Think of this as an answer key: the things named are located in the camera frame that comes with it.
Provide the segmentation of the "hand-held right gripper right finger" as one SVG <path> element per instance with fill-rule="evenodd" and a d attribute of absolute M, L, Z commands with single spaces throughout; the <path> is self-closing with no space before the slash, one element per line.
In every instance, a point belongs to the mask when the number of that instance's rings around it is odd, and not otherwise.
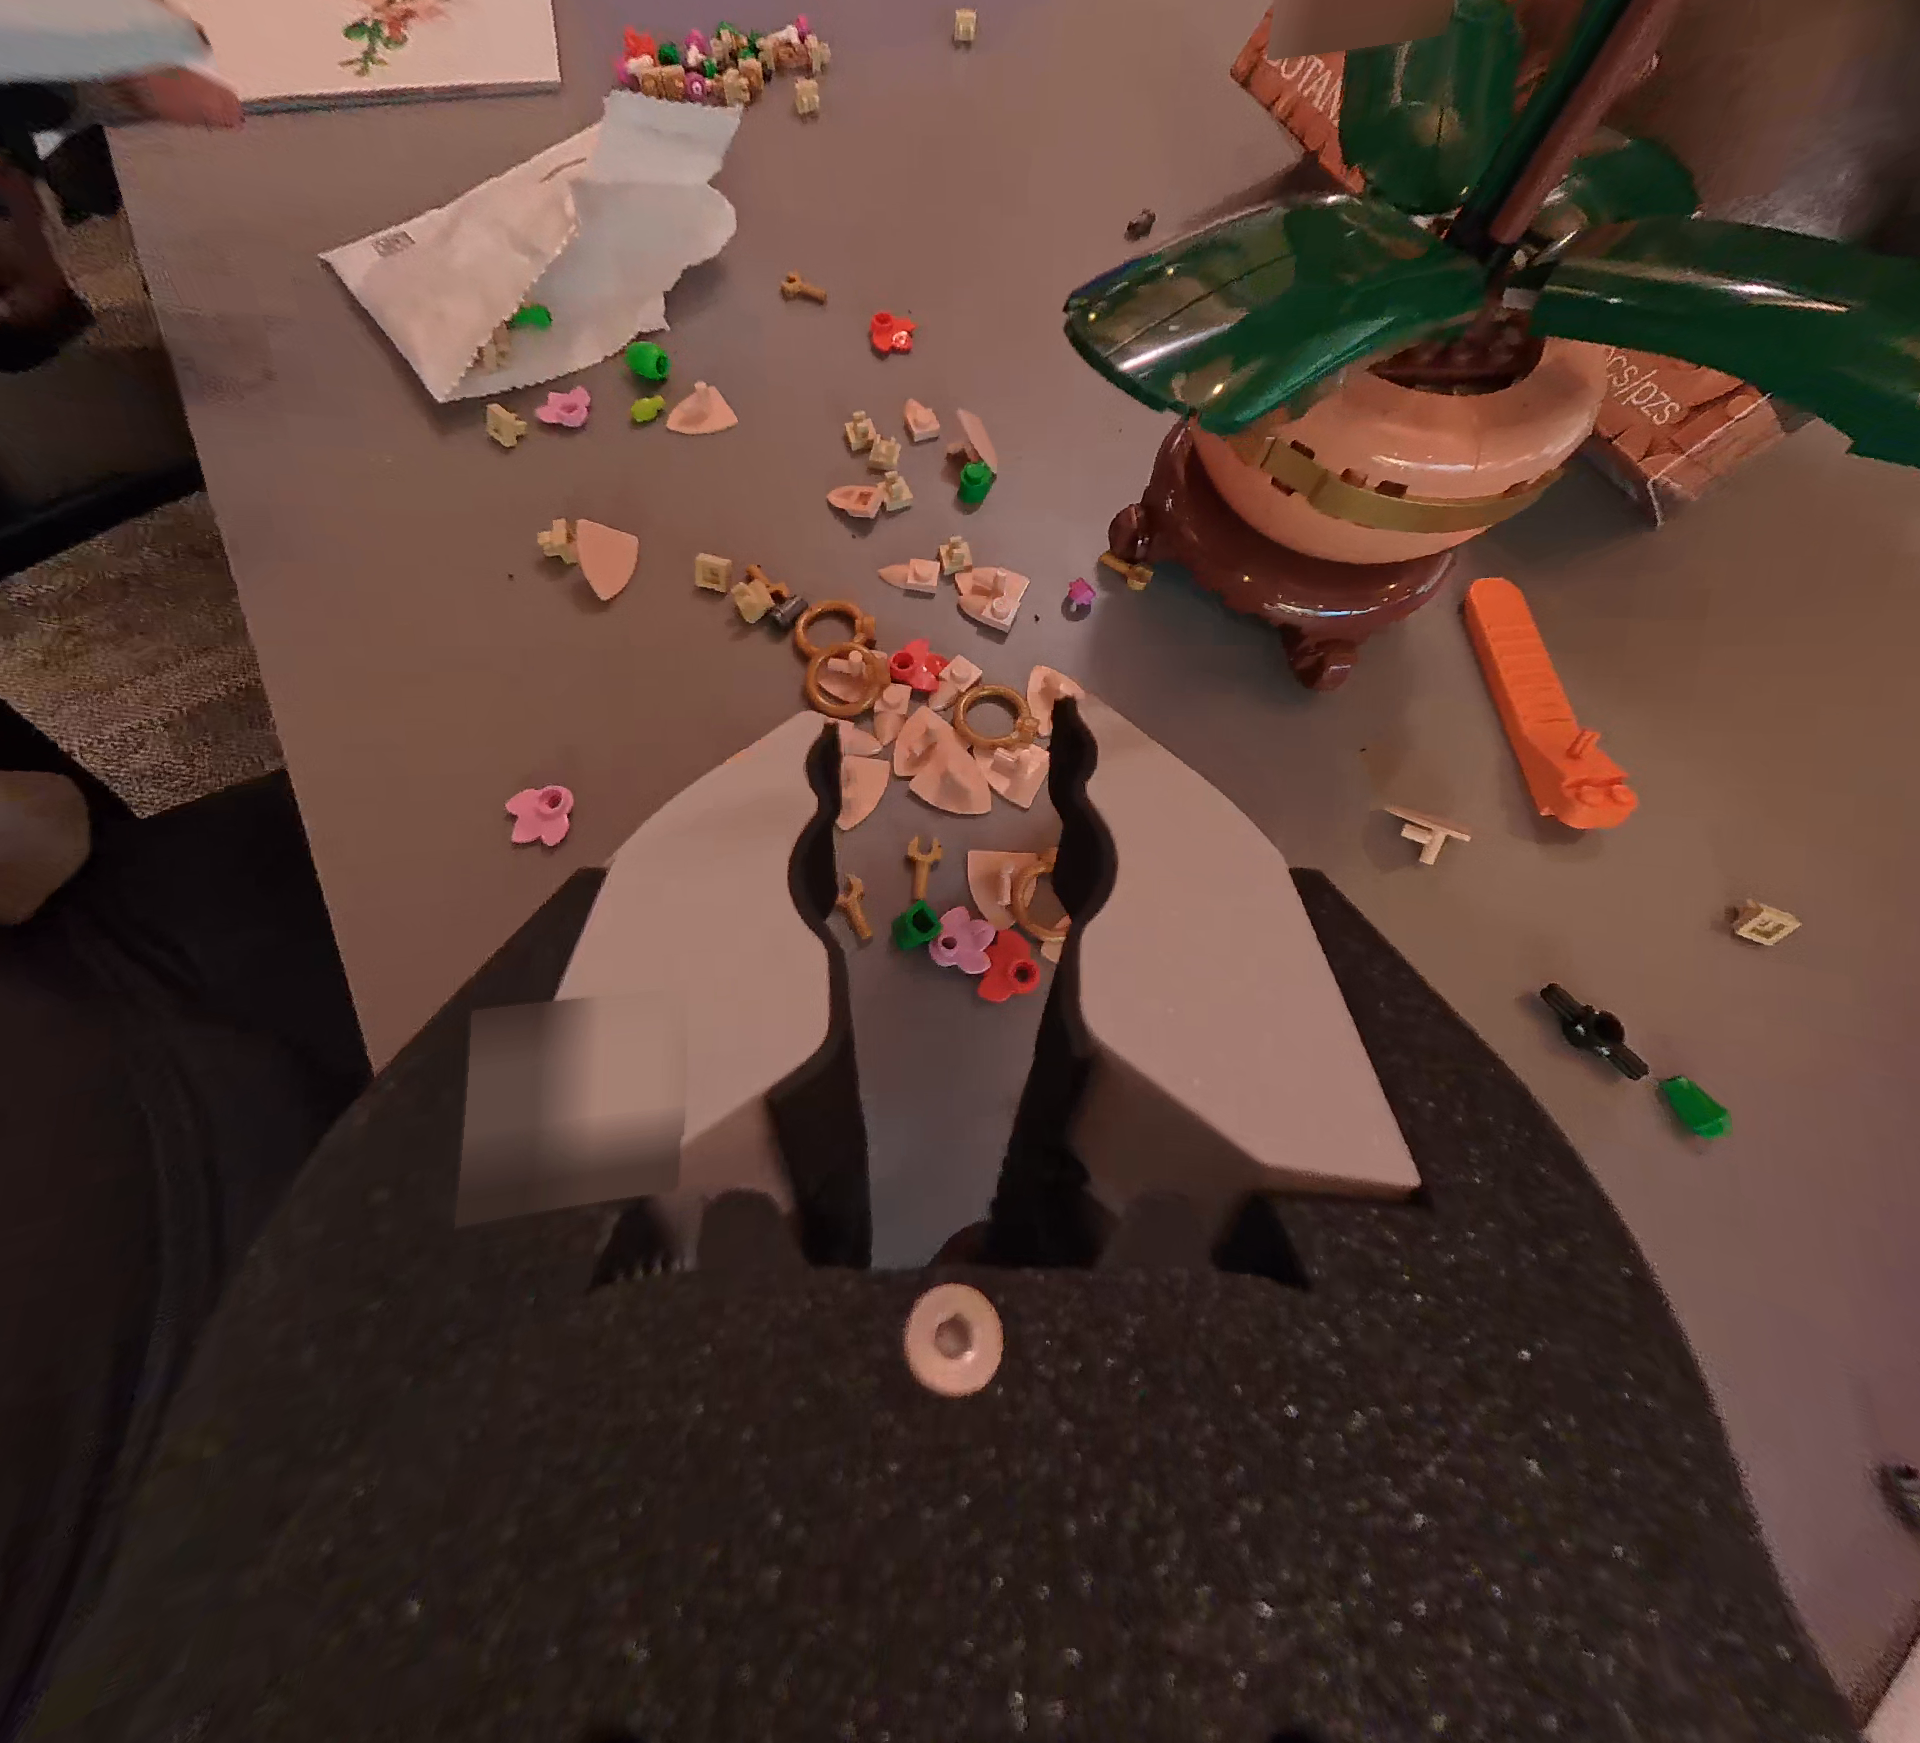
<path fill-rule="evenodd" d="M 993 1268 L 1295 1268 L 1280 1195 L 1422 1179 L 1280 850 L 1091 696 L 1053 706 L 1069 915 L 980 1235 Z"/>

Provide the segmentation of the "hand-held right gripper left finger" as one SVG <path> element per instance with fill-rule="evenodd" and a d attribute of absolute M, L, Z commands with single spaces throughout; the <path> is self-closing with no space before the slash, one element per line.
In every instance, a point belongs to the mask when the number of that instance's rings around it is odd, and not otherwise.
<path fill-rule="evenodd" d="M 622 843 L 559 996 L 646 997 L 680 1049 L 676 1173 L 653 1187 L 689 1253 L 702 1209 L 758 1192 L 809 1265 L 871 1260 L 868 1129 L 839 892 L 842 736 L 802 712 Z"/>

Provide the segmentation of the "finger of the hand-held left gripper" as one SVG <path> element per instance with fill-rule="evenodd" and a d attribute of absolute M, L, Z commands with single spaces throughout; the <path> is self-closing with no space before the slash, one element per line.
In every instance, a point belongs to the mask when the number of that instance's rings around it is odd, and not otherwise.
<path fill-rule="evenodd" d="M 1 0 L 1 83 L 85 85 L 195 65 L 205 35 L 162 0 Z"/>

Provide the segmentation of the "pale petal bricks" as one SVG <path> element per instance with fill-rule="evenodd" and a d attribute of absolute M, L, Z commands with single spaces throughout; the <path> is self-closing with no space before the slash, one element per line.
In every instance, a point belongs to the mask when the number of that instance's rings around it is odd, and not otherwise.
<path fill-rule="evenodd" d="M 698 381 L 667 414 L 679 434 L 714 434 L 736 424 L 723 396 Z M 956 464 L 956 502 L 975 508 L 998 475 L 995 445 L 974 412 L 956 412 L 958 442 L 948 445 Z M 910 484 L 900 469 L 900 442 L 884 436 L 865 412 L 846 422 L 850 453 L 865 460 L 868 477 L 834 485 L 828 503 L 858 525 L 876 522 L 884 511 L 912 503 Z M 636 576 L 636 535 L 589 519 L 559 516 L 536 533 L 545 560 L 578 570 L 594 602 L 616 600 Z M 941 541 L 934 556 L 908 558 L 881 567 L 879 578 L 904 592 L 935 597 L 950 583 L 962 612 L 991 631 L 1003 631 L 1020 617 L 1026 578 L 990 565 L 978 565 L 963 535 Z M 950 815 L 986 814 L 995 795 L 1031 806 L 1047 774 L 1047 750 L 1036 709 L 1025 691 L 987 684 L 965 659 L 944 657 L 924 639 L 912 639 L 897 651 L 884 651 L 878 625 L 856 600 L 808 602 L 784 578 L 767 578 L 755 565 L 734 575 L 732 558 L 696 552 L 691 560 L 696 592 L 723 597 L 743 627 L 772 627 L 784 632 L 804 660 L 804 698 L 842 736 L 837 826 L 851 830 L 884 798 L 889 778 L 901 776 L 924 803 Z M 844 632 L 818 642 L 822 625 L 839 625 Z M 1003 733 L 971 727 L 980 706 L 1007 715 Z M 913 899 L 893 920 L 893 939 L 901 947 L 932 944 L 941 962 L 958 962 L 968 975 L 987 972 L 982 999 L 1000 1002 L 1006 989 L 1020 991 L 1036 979 L 1036 967 L 1023 954 L 1026 944 L 995 939 L 993 918 L 963 928 L 965 911 L 941 918 L 928 905 L 928 874 L 939 862 L 937 843 L 908 845 L 913 871 Z"/>

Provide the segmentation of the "grey desk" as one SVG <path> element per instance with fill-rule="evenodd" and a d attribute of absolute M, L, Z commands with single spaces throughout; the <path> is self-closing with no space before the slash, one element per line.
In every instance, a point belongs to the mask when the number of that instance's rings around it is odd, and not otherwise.
<path fill-rule="evenodd" d="M 1621 832 L 1554 837 L 1452 594 L 1330 696 L 1183 578 L 1062 619 L 1162 431 L 1075 360 L 1062 299 L 1138 211 L 1175 232 L 1281 173 L 1228 78 L 1268 0 L 552 2 L 557 96 L 112 147 L 371 1062 L 578 858 L 800 704 L 794 653 L 695 594 L 695 552 L 871 591 L 884 628 L 920 617 L 1000 681 L 1053 664 L 1325 871 L 1548 1107 L 1709 1374 L 1827 1670 L 1873 1700 L 1916 1622 L 1916 1538 L 1876 1486 L 1916 1460 L 1916 474 L 1805 425 L 1660 530 L 1576 472 L 1492 537 L 1471 573 L 1527 591 L 1641 793 Z M 823 113 L 745 114 L 718 176 L 736 234 L 668 302 L 676 377 L 718 385 L 732 434 L 631 427 L 604 364 L 585 431 L 506 453 L 324 266 L 589 125 L 627 25 L 798 10 L 834 46 Z M 998 456 L 975 508 L 958 409 Z M 828 503 L 868 477 L 858 412 L 912 493 L 865 525 Z M 636 535 L 616 600 L 540 556 L 559 516 Z M 954 535 L 1026 578 L 1003 631 L 950 583 L 879 578 Z M 502 806 L 552 784 L 571 835 L 513 845 Z M 1420 866 L 1384 803 L 1471 842 Z M 1802 928 L 1733 938 L 1748 898 Z M 1648 1076 L 1573 1049 L 1547 984 L 1616 1014 Z M 1673 1121 L 1673 1075 L 1729 1110 L 1721 1138 Z"/>

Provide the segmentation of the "black bar brick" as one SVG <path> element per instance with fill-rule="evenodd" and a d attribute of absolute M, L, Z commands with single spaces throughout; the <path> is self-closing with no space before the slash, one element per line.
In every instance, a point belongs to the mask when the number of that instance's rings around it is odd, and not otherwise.
<path fill-rule="evenodd" d="M 1573 1049 L 1592 1054 L 1627 1080 L 1641 1083 L 1648 1076 L 1647 1060 L 1629 1044 L 1616 1014 L 1596 1009 L 1559 984 L 1547 984 L 1538 993 Z"/>

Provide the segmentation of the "orange brick separator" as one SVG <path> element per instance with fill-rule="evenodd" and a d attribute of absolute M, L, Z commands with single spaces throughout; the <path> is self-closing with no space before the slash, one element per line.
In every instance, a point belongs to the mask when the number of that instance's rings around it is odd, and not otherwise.
<path fill-rule="evenodd" d="M 1475 578 L 1465 632 L 1536 812 L 1571 830 L 1613 830 L 1639 806 L 1627 772 L 1582 727 L 1521 589 Z"/>

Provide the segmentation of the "torn white paper bag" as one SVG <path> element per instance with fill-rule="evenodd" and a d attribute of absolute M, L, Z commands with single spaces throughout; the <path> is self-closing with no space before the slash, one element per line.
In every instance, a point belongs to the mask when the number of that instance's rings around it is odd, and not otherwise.
<path fill-rule="evenodd" d="M 602 119 L 324 260 L 428 396 L 571 375 L 667 327 L 667 294 L 734 230 L 713 188 L 740 110 L 612 92 Z"/>

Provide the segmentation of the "brick orchid plant in pot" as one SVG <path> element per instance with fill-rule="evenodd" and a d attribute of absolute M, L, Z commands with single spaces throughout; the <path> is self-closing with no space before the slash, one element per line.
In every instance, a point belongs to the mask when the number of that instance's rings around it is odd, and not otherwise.
<path fill-rule="evenodd" d="M 1596 427 L 1606 345 L 1729 375 L 1916 464 L 1916 265 L 1699 215 L 1606 130 L 1683 0 L 1273 0 L 1269 103 L 1340 66 L 1347 187 L 1094 275 L 1072 350 L 1173 430 L 1111 558 L 1183 565 L 1332 689 Z"/>

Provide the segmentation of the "heap of colourful small bricks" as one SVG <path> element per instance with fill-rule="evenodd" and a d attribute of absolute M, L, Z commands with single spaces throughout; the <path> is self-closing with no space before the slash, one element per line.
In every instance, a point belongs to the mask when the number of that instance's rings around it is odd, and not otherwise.
<path fill-rule="evenodd" d="M 682 38 L 627 28 L 612 86 L 622 94 L 702 106 L 751 106 L 786 96 L 800 119 L 811 120 L 822 110 L 820 83 L 831 61 L 831 46 L 808 16 L 770 31 L 720 20 Z"/>

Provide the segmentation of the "dark orchid toy box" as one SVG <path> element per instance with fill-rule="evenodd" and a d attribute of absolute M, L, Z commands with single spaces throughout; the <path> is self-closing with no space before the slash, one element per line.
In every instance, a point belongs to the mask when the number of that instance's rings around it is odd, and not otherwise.
<path fill-rule="evenodd" d="M 1579 0 L 1509 2 L 1538 75 Z M 1310 164 L 1295 185 L 1355 191 L 1335 128 L 1341 61 L 1269 59 L 1269 16 L 1233 77 Z M 1918 0 L 1685 0 L 1606 123 L 1666 147 L 1704 215 L 1916 259 Z M 1589 458 L 1654 525 L 1803 420 L 1639 350 L 1609 350 L 1606 365 Z"/>

